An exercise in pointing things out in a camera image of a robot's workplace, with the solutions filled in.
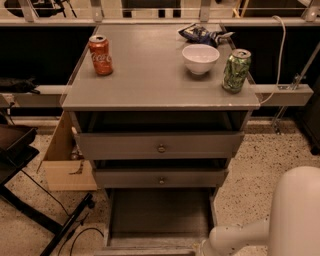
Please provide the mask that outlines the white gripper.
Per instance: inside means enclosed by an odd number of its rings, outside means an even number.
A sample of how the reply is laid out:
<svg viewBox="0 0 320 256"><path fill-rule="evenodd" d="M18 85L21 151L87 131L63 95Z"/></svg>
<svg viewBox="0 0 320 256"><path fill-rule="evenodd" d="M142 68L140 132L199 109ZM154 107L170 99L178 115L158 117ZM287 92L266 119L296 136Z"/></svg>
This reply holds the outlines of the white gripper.
<svg viewBox="0 0 320 256"><path fill-rule="evenodd" d="M196 256L212 256L213 251L208 239L202 240L196 244Z"/></svg>

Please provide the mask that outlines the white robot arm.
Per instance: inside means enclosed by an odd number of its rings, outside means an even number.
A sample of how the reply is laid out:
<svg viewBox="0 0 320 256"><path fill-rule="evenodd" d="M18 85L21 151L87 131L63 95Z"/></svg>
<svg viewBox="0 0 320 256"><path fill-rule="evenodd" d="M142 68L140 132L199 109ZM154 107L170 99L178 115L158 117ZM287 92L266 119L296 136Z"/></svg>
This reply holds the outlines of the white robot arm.
<svg viewBox="0 0 320 256"><path fill-rule="evenodd" d="M320 256L320 169L301 166L282 175L270 215L243 226L216 226L201 256L233 256L248 246L265 246L267 256Z"/></svg>

